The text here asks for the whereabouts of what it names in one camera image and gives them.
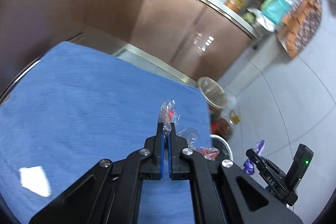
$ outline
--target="white tile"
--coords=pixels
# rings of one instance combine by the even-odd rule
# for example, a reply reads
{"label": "white tile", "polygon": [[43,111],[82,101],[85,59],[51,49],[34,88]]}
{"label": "white tile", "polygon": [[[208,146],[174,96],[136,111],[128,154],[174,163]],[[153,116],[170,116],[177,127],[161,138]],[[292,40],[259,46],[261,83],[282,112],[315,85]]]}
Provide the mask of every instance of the white tile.
{"label": "white tile", "polygon": [[226,88],[238,96],[260,75],[261,72],[249,61]]}
{"label": "white tile", "polygon": [[280,151],[267,156],[266,159],[271,160],[281,170],[287,173],[293,163],[291,148],[288,145],[284,147],[283,149],[281,149]]}
{"label": "white tile", "polygon": [[224,88],[224,92],[227,95],[227,104],[226,107],[223,109],[221,117],[225,119],[229,119],[230,111],[233,110],[236,114],[239,114],[238,106],[237,106],[237,98],[231,91]]}
{"label": "white tile", "polygon": [[263,74],[277,101],[290,141],[307,132],[334,106],[323,84],[299,58],[289,62],[278,58]]}
{"label": "white tile", "polygon": [[312,223],[322,211],[336,187],[336,109],[309,133],[291,144],[293,155],[300,143],[313,152],[313,159],[297,187],[294,212],[304,224]]}
{"label": "white tile", "polygon": [[254,148],[260,140],[266,142],[264,155],[289,144],[280,111],[263,76],[243,91],[237,102],[244,151]]}
{"label": "white tile", "polygon": [[252,49],[252,47],[249,47],[245,50],[245,53],[250,62],[259,70],[263,71],[284,51],[285,49],[281,46],[276,35],[272,34],[265,39],[256,51]]}
{"label": "white tile", "polygon": [[241,53],[239,58],[230,66],[230,68],[223,74],[217,83],[225,88],[236,78],[236,76],[250,63],[244,52]]}
{"label": "white tile", "polygon": [[322,19],[320,28],[336,35],[336,3],[335,0],[322,0]]}
{"label": "white tile", "polygon": [[242,140],[242,133],[240,124],[236,126],[232,126],[233,134],[231,138],[227,141],[229,144],[232,155],[233,155],[233,162],[239,166],[243,165],[244,161],[246,160],[246,156],[243,156],[243,140]]}
{"label": "white tile", "polygon": [[300,58],[316,73],[336,100],[336,37],[319,29]]}

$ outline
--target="plastic bag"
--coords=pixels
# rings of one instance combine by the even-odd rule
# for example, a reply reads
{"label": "plastic bag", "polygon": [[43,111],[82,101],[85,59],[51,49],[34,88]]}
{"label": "plastic bag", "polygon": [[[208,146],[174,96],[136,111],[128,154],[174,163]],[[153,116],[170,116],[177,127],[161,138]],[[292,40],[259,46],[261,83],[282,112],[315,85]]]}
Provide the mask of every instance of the plastic bag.
{"label": "plastic bag", "polygon": [[275,0],[267,6],[262,14],[276,25],[280,25],[282,18],[292,5],[292,0]]}
{"label": "plastic bag", "polygon": [[176,136],[183,137],[187,140],[188,147],[194,146],[194,143],[199,138],[199,133],[194,128],[185,128],[176,133]]}
{"label": "plastic bag", "polygon": [[159,120],[157,122],[163,122],[163,131],[165,133],[165,136],[168,136],[171,132],[171,122],[175,124],[176,130],[177,121],[180,118],[180,116],[176,114],[174,106],[175,102],[174,100],[172,100],[164,102],[160,108]]}
{"label": "plastic bag", "polygon": [[[261,152],[264,150],[264,147],[265,147],[265,141],[261,140],[260,142],[256,143],[256,148],[253,149],[253,151],[258,156],[260,156]],[[247,159],[244,162],[244,172],[250,176],[254,174],[254,163],[250,159]]]}
{"label": "plastic bag", "polygon": [[214,160],[219,154],[219,150],[217,148],[206,146],[196,147],[194,145],[200,136],[198,131],[194,128],[182,129],[176,135],[185,138],[187,140],[188,147],[201,153],[207,160]]}
{"label": "plastic bag", "polygon": [[199,146],[192,147],[192,150],[201,153],[207,160],[215,160],[219,154],[219,150],[214,147]]}

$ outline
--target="yellow object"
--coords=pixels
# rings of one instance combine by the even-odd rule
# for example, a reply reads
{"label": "yellow object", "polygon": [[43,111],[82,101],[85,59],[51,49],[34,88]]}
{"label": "yellow object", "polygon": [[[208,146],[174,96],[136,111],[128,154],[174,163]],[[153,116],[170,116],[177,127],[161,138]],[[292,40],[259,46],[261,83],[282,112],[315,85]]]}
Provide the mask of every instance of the yellow object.
{"label": "yellow object", "polygon": [[230,120],[232,121],[233,124],[238,124],[242,119],[239,115],[235,114],[234,110],[230,111],[229,116],[230,116]]}
{"label": "yellow object", "polygon": [[244,2],[242,0],[227,0],[225,6],[230,8],[235,13],[238,13],[244,6]]}

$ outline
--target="stainless steel edge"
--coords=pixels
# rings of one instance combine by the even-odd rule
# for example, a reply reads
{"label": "stainless steel edge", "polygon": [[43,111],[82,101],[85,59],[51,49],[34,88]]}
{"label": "stainless steel edge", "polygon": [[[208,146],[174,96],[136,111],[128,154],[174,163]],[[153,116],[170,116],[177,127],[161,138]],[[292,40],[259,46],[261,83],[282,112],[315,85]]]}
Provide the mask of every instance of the stainless steel edge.
{"label": "stainless steel edge", "polygon": [[4,90],[4,92],[0,95],[0,105],[2,105],[10,96],[11,91],[13,90],[13,88],[15,87],[15,85],[17,84],[17,82],[19,82],[19,80],[28,72],[30,71],[33,67],[35,67],[35,65],[37,65],[38,63],[40,63],[41,59],[40,57],[35,59],[33,62],[31,62],[27,67],[25,67],[12,81],[12,83],[6,87],[6,89]]}
{"label": "stainless steel edge", "polygon": [[139,49],[136,46],[133,46],[131,44],[126,44],[124,47],[122,47],[120,50],[115,52],[113,56],[118,57],[122,52],[124,51],[129,51],[145,60],[148,62],[152,63],[153,65],[156,65],[160,69],[170,73],[171,75],[175,76],[176,78],[180,79],[181,81],[185,82],[188,85],[191,85],[193,87],[197,87],[197,82],[193,79],[191,79],[189,76],[186,74],[182,73],[181,71],[173,68],[172,66],[169,66],[167,63],[164,61],[160,60],[159,58]]}

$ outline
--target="purple plastic bag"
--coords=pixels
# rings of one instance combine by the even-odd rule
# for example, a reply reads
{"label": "purple plastic bag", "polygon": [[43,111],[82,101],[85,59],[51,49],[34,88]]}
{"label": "purple plastic bag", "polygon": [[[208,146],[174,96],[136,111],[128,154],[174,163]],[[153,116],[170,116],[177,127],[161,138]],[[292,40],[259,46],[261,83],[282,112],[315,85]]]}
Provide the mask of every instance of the purple plastic bag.
{"label": "purple plastic bag", "polygon": [[[256,143],[256,148],[253,151],[258,156],[260,156],[261,152],[264,150],[264,147],[265,147],[265,141],[261,140],[260,142]],[[244,172],[250,176],[254,174],[254,163],[250,159],[247,159],[244,162]]]}

